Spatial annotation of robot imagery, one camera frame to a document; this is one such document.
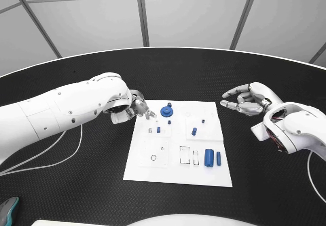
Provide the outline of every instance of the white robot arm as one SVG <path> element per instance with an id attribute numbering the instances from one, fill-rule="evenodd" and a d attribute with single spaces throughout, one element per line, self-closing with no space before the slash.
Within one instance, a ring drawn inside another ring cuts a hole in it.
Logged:
<path id="1" fill-rule="evenodd" d="M 258 140 L 271 138 L 286 153 L 309 149 L 326 161 L 326 115 L 310 106 L 284 103 L 258 82 L 235 87 L 222 97 L 237 93 L 238 103 L 222 100 L 221 105 L 248 116 L 265 113 L 264 121 L 251 127 Z"/>
<path id="2" fill-rule="evenodd" d="M 141 93 L 127 88 L 117 73 L 0 107 L 0 164 L 19 149 L 87 123 L 101 112 L 111 114 L 114 124 L 136 115 L 156 118 Z"/>

